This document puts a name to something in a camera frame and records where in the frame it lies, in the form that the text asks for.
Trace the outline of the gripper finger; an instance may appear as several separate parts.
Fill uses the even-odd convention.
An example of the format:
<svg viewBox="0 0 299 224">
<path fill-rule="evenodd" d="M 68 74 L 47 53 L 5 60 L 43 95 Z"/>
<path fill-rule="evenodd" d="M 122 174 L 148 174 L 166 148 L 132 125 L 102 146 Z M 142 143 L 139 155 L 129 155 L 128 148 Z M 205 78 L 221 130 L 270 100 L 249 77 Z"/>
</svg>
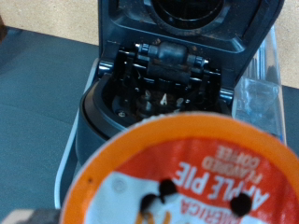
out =
<svg viewBox="0 0 299 224">
<path fill-rule="evenodd" d="M 17 209 L 9 213 L 1 224 L 59 224 L 59 209 Z"/>
</svg>

